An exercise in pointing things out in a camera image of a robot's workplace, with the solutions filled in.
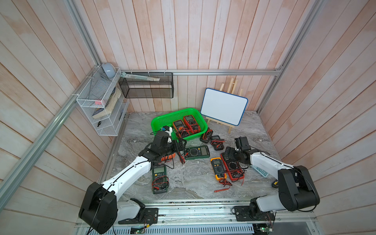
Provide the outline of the orange black multimeter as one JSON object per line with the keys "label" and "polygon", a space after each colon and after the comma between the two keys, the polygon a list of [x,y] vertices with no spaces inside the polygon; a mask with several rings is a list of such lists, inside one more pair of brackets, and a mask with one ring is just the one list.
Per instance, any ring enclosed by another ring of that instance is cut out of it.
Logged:
{"label": "orange black multimeter", "polygon": [[175,129],[176,136],[179,138],[183,139],[191,135],[188,128],[181,119],[173,122],[173,127]]}

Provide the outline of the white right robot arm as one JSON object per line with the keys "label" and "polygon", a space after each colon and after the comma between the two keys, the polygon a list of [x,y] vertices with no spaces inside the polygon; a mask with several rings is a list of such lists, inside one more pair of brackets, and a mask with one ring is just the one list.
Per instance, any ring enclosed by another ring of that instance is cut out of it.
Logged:
{"label": "white right robot arm", "polygon": [[235,139],[236,147],[226,147],[221,154],[225,166],[232,174],[240,164],[265,171],[275,178],[277,194],[256,197],[248,206],[233,207],[237,221],[272,221],[277,211],[310,212],[320,203],[320,197],[308,169],[293,166],[272,158],[269,153],[252,147],[246,137]]}

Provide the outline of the small black multimeter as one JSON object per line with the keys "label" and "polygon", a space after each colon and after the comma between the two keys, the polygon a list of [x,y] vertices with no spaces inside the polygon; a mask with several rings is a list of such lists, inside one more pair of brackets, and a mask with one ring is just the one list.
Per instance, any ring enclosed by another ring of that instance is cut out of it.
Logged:
{"label": "small black multimeter", "polygon": [[210,144],[215,151],[220,151],[224,149],[225,140],[220,138],[218,135],[211,136]]}
{"label": "small black multimeter", "polygon": [[207,131],[200,137],[200,141],[203,143],[209,143],[213,135],[213,130],[208,128]]}

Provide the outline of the yellow multimeter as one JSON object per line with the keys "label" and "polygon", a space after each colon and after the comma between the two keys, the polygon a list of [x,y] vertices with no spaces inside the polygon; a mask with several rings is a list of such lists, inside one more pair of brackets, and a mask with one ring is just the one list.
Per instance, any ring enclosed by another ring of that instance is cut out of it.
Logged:
{"label": "yellow multimeter", "polygon": [[211,158],[210,163],[216,180],[223,186],[223,189],[215,190],[215,193],[229,190],[232,183],[227,180],[227,173],[223,161],[220,157]]}

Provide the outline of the dark green multimeter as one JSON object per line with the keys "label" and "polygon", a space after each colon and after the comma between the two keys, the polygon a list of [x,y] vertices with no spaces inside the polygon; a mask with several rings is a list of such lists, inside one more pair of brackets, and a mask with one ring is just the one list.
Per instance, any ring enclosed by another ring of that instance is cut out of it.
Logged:
{"label": "dark green multimeter", "polygon": [[157,165],[152,169],[151,186],[153,194],[162,194],[168,191],[169,178],[167,177],[165,165]]}

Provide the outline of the small black multimeter rear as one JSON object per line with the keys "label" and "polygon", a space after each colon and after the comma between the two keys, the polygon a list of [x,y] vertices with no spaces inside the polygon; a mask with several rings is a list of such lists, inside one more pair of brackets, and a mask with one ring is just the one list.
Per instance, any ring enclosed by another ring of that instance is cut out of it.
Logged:
{"label": "small black multimeter rear", "polygon": [[208,128],[207,131],[200,137],[200,141],[203,143],[209,143],[213,135],[213,130]]}

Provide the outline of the green horizontal multimeter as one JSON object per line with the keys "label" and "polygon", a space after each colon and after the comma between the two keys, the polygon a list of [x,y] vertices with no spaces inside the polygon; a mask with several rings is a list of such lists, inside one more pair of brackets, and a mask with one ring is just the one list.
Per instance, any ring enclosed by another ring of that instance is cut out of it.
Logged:
{"label": "green horizontal multimeter", "polygon": [[194,159],[203,159],[209,158],[210,151],[208,146],[196,146],[196,147],[188,147],[185,149],[185,160],[194,160]]}

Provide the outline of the light blue calculator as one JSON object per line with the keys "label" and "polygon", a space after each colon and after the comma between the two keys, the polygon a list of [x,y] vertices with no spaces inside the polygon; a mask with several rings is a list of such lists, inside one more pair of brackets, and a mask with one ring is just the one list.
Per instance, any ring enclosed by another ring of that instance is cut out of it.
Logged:
{"label": "light blue calculator", "polygon": [[269,176],[269,173],[266,172],[265,170],[261,169],[260,167],[251,165],[251,167],[258,172],[262,177],[267,178]]}

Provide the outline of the yellow black utility knife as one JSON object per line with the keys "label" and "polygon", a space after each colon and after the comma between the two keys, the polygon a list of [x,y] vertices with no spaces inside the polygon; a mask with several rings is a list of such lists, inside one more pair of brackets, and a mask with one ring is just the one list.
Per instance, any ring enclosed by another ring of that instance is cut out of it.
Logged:
{"label": "yellow black utility knife", "polygon": [[272,187],[277,189],[279,187],[279,181],[278,180],[275,180],[273,183],[272,183]]}

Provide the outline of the blue framed whiteboard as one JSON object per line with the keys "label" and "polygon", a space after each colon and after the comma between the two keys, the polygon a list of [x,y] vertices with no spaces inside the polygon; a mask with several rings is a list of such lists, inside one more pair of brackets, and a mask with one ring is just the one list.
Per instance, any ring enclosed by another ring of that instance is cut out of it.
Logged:
{"label": "blue framed whiteboard", "polygon": [[247,98],[207,88],[200,113],[206,117],[238,126],[247,105]]}

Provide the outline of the wooden easel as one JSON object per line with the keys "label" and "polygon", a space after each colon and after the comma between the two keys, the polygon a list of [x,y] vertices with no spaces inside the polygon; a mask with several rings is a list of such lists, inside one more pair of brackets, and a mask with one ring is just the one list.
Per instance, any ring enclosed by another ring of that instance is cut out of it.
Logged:
{"label": "wooden easel", "polygon": [[[231,81],[230,81],[230,84],[229,84],[229,87],[227,89],[227,93],[229,94],[234,94],[235,93],[235,88],[238,84],[238,79],[235,79],[235,78],[231,78]],[[232,124],[228,124],[226,122],[223,122],[223,121],[220,121],[218,119],[215,119],[215,118],[210,118],[210,117],[205,117],[205,119],[207,120],[207,124],[209,124],[211,121],[213,122],[216,122],[220,125],[225,125],[225,126],[228,126],[229,127],[229,130],[228,130],[228,133],[230,134],[232,129],[235,127],[234,125]]]}

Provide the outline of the book on shelf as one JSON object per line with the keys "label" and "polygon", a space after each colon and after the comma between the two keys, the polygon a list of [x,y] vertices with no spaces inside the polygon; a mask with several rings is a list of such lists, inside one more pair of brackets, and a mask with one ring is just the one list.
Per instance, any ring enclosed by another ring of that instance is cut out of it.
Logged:
{"label": "book on shelf", "polygon": [[115,105],[116,105],[116,102],[120,98],[121,94],[122,94],[122,92],[120,91],[120,89],[115,87],[113,92],[111,93],[109,100],[106,103],[105,107],[104,108],[97,108],[94,111],[92,118],[98,119],[98,118],[110,115],[112,113]]}

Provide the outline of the grey computer mouse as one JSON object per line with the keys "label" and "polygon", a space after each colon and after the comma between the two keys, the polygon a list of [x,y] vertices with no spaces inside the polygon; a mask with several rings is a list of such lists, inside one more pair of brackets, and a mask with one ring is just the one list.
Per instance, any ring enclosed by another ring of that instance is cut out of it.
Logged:
{"label": "grey computer mouse", "polygon": [[108,79],[112,80],[116,75],[115,67],[111,63],[103,63],[101,66]]}

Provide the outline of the black mesh wall basket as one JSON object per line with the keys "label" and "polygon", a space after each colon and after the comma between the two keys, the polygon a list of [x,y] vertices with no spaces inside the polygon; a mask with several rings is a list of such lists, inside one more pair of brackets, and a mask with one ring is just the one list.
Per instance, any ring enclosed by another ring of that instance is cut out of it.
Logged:
{"label": "black mesh wall basket", "polygon": [[172,99],[173,74],[170,72],[126,72],[160,78],[159,82],[127,79],[120,76],[118,84],[127,99]]}

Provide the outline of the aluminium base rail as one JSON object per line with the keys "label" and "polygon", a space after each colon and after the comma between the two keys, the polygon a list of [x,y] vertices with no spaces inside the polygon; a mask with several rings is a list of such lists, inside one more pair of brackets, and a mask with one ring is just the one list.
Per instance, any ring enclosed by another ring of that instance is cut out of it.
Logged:
{"label": "aluminium base rail", "polygon": [[278,211],[261,221],[238,221],[235,206],[247,200],[189,200],[146,202],[157,209],[140,224],[118,224],[108,235],[322,235],[314,213]]}

